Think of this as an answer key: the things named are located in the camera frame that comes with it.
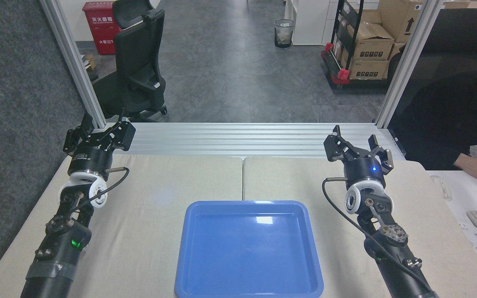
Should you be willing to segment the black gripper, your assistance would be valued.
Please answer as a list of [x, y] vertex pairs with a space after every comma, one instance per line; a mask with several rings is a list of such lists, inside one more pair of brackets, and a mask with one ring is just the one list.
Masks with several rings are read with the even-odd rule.
[[74, 130], [67, 131], [64, 153], [72, 156], [67, 173], [91, 172], [107, 181], [106, 170], [111, 168], [113, 151], [128, 151], [136, 129], [127, 118], [119, 118], [103, 131], [95, 133], [95, 147], [77, 148], [81, 140], [88, 144], [94, 142], [91, 137], [93, 130], [93, 117], [85, 113], [81, 124]]
[[364, 180], [378, 181], [383, 188], [386, 187], [384, 174], [389, 174], [394, 169], [394, 164], [391, 151], [378, 144], [376, 135], [369, 137], [369, 158], [360, 158], [363, 150], [346, 141], [341, 136], [339, 126], [334, 126], [323, 145], [328, 161], [343, 162], [347, 189]]

